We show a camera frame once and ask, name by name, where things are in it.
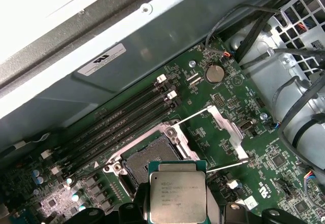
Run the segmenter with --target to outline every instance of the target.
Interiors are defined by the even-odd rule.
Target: green circuit board
[[[216,39],[213,45],[225,49],[223,42],[219,39]],[[196,66],[193,68],[189,66],[191,60],[196,62]],[[224,70],[224,78],[221,82],[211,83],[207,80],[206,70],[211,65],[220,66]],[[155,118],[137,135],[141,135],[160,122],[185,119],[209,105],[215,105],[224,118],[236,125],[240,125],[246,120],[254,121],[250,129],[242,132],[244,136],[242,146],[249,155],[250,162],[208,175],[208,185],[215,198],[225,201],[241,199],[257,215],[260,215],[261,211],[266,208],[275,207],[284,209],[307,223],[320,222],[320,217],[324,214],[311,205],[303,191],[303,176],[306,173],[297,166],[297,159],[279,141],[277,130],[271,127],[270,113],[259,98],[256,87],[246,78],[235,60],[203,51],[201,45],[196,45],[179,55],[113,100],[74,123],[64,132],[53,136],[49,139],[51,141],[49,144],[67,144],[71,138],[98,120],[100,115],[113,110],[128,98],[142,91],[161,74],[165,74],[170,83],[176,86],[182,104],[164,116]],[[262,120],[261,113],[266,113],[268,118]],[[189,140],[191,149],[198,154],[200,159],[207,161],[208,168],[237,159],[236,153],[229,143],[228,132],[220,130],[210,113],[203,112],[189,119],[181,125],[181,128]],[[142,145],[149,144],[153,140],[148,139]],[[90,173],[93,171],[94,165],[105,164],[122,145],[124,144],[121,143],[108,150],[78,173]],[[24,195],[26,201],[21,203],[21,206],[31,208],[31,212],[34,214],[41,212],[44,216],[48,216],[58,207],[49,207],[47,203],[54,198],[53,196],[56,196],[56,202],[68,199],[69,191],[66,188],[60,188],[60,183],[50,176],[46,184],[37,187],[40,194],[35,195],[36,187],[33,183],[29,183],[30,172],[32,169],[46,169],[49,166],[45,161],[34,159],[32,163],[25,166],[13,167],[3,176],[3,181],[15,186],[17,194]],[[131,200],[115,175],[104,172],[100,172],[99,175],[101,183],[109,189],[112,205]],[[242,188],[237,191],[229,189],[225,183],[231,179],[238,179]],[[91,206],[96,206],[83,182],[78,183],[76,187],[83,188],[84,195]],[[309,188],[312,198],[322,205],[322,193],[315,182],[310,181]],[[80,204],[67,202],[69,204],[60,209],[61,216],[57,217],[55,223],[61,223],[70,218],[73,215],[70,213],[70,209],[77,208]],[[37,203],[41,203],[43,206],[35,209],[33,206]]]

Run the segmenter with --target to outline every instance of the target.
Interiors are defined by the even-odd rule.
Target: label sticker
[[[244,202],[249,210],[255,208],[258,205],[253,196],[249,196],[246,200],[244,200]]]
[[[124,52],[126,52],[125,47],[122,44],[118,44],[114,46],[112,49],[106,51],[104,54],[95,58],[92,62],[85,65],[83,68],[79,69],[78,73],[85,76],[89,76],[94,72],[96,72],[98,69],[105,66],[107,63],[119,57]]]

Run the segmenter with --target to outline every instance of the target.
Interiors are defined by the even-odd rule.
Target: motherboard
[[[212,45],[225,50],[218,38]],[[52,134],[2,173],[2,195],[15,212],[12,223],[63,223],[88,207],[109,212],[132,201],[151,161],[203,159],[219,206],[237,202],[257,215],[275,207],[320,223],[325,213],[307,199],[305,169],[277,127],[236,61],[198,44]],[[242,164],[209,171],[236,162]],[[308,184],[322,204],[317,182]]]

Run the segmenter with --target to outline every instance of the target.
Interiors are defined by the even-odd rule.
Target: ram slot
[[[134,138],[139,131],[144,129],[148,124],[154,122],[155,120],[161,118],[165,114],[167,114],[171,110],[170,105],[164,104],[161,105],[160,108],[156,109],[152,113],[147,114],[145,117],[139,118],[136,123],[131,125],[131,127],[124,129],[116,136],[110,138],[103,144],[103,148],[98,151],[91,151],[82,159],[78,160],[74,163],[74,166],[69,170],[69,173],[72,175],[75,172],[79,171],[83,167],[87,166],[90,162],[97,159],[99,156],[105,154],[107,151],[116,147],[120,143],[126,143],[132,138]]]
[[[163,103],[165,103],[164,99],[165,95],[162,94],[154,98],[153,100],[150,100],[141,108],[138,108],[137,110],[133,111],[131,114],[128,114],[125,117],[121,118],[118,122],[107,128],[104,133],[90,140],[85,146],[81,147],[79,150],[76,149],[75,152],[70,153],[69,157],[64,159],[65,162],[73,162],[75,159],[81,157],[89,150],[96,149],[96,147],[100,146],[102,142],[115,135],[117,132],[119,132],[119,130],[127,128],[128,125],[134,123],[134,121],[137,120],[139,117],[142,117],[143,115],[150,113],[150,111],[154,111],[156,108],[161,106]]]
[[[98,133],[98,131],[104,130],[108,124],[114,123],[120,116],[123,116],[125,113],[132,111],[133,108],[142,104],[143,101],[149,100],[159,95],[160,91],[164,89],[163,85],[164,84],[161,84],[158,87],[155,87],[154,85],[148,86],[144,91],[128,99],[125,103],[115,108],[108,115],[102,117],[99,122],[97,121],[93,123],[85,130],[85,132],[70,140],[69,143],[65,144],[64,147],[59,149],[58,153],[60,155],[64,155],[67,153],[67,151],[71,150],[71,148],[75,148],[75,144],[78,143],[79,147],[83,143],[88,142],[89,138],[93,137],[93,135]]]
[[[166,91],[163,94],[158,94],[154,98],[150,99],[146,103],[142,104],[139,108],[136,108],[133,111],[130,111],[126,113],[123,117],[119,117],[118,120],[116,120],[113,123],[110,124],[109,127],[105,127],[103,130],[98,132],[97,134],[93,135],[91,138],[87,140],[84,144],[79,144],[78,147],[75,147],[74,149],[70,150],[69,152],[66,152],[65,154],[60,154],[59,159],[63,159],[65,161],[69,160],[73,155],[78,154],[81,151],[88,150],[90,146],[94,146],[93,142],[98,141],[102,138],[104,138],[106,135],[111,133],[112,131],[117,130],[119,127],[124,126],[125,124],[129,123],[131,120],[133,120],[135,117],[139,115],[139,113],[145,113],[147,112],[147,107],[154,106],[157,102],[163,103],[164,98],[169,93],[169,91]]]

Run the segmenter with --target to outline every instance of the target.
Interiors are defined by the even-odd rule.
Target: orange wire
[[[304,176],[304,178],[306,179],[306,178],[310,177],[311,175],[313,175],[313,172],[312,172],[312,171],[309,171],[309,172]]]

